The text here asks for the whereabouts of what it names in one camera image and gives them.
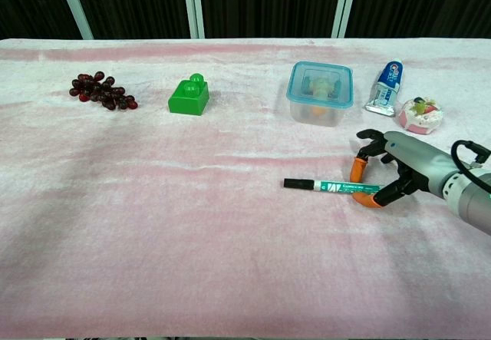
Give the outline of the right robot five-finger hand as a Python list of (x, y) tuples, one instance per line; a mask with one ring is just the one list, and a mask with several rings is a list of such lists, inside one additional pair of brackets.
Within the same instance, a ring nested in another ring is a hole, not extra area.
[(452, 157), (438, 148), (398, 131), (385, 133), (375, 129), (357, 132), (357, 137), (371, 142), (358, 151), (351, 167), (350, 181), (360, 183), (367, 162), (379, 156), (382, 163), (397, 163), (398, 178), (376, 193), (356, 192), (356, 202), (368, 208), (381, 208), (403, 196), (421, 190), (445, 197), (447, 181), (458, 173)]

